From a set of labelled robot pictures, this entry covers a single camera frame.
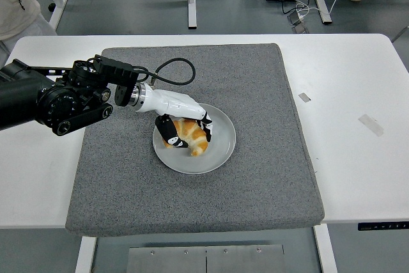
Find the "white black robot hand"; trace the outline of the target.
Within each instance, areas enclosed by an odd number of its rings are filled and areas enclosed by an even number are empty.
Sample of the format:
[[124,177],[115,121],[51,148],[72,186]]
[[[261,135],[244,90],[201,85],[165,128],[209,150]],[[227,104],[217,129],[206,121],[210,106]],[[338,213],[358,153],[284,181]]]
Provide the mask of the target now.
[[172,117],[191,119],[206,134],[206,140],[212,138],[212,120],[208,113],[193,98],[167,90],[154,90],[142,82],[135,85],[129,104],[138,113],[155,111],[158,114],[155,125],[162,139],[169,145],[186,148],[188,143],[180,138]]

